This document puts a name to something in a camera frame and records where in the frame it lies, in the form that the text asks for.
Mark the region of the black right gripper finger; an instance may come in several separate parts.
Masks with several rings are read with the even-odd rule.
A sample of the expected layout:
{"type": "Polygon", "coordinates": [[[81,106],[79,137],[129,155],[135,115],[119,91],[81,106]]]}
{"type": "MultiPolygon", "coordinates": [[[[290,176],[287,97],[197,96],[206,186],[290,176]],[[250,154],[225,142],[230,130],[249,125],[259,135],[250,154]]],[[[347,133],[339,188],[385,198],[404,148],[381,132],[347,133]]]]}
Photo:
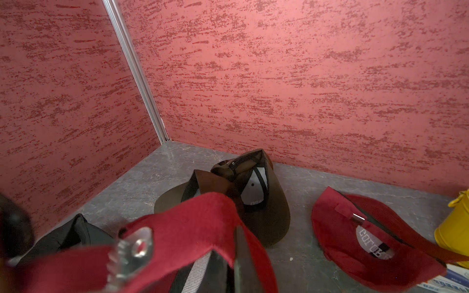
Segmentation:
{"type": "Polygon", "coordinates": [[[236,227],[236,259],[234,261],[234,291],[236,293],[263,293],[249,244],[241,226],[236,227]]]}

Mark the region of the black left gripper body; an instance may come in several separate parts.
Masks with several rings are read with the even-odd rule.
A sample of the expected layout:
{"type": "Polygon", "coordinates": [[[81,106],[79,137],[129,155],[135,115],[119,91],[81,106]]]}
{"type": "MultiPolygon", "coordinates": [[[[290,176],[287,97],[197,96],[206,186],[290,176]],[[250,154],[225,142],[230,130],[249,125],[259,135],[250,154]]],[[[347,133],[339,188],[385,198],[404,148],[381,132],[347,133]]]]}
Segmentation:
{"type": "Polygon", "coordinates": [[[9,260],[22,256],[35,242],[34,229],[28,213],[1,194],[1,251],[9,260]]]}

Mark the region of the red baseball cap front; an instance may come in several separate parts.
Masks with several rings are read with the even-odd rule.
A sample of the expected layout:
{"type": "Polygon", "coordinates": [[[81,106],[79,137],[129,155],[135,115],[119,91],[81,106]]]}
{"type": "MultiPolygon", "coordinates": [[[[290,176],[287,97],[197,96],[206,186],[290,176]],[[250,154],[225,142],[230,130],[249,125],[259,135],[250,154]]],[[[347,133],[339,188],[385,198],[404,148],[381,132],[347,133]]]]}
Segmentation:
{"type": "Polygon", "coordinates": [[[20,293],[235,293],[236,227],[247,238],[264,293],[278,290],[270,259],[238,216],[212,192],[122,228],[114,245],[76,248],[18,265],[20,293]]]}

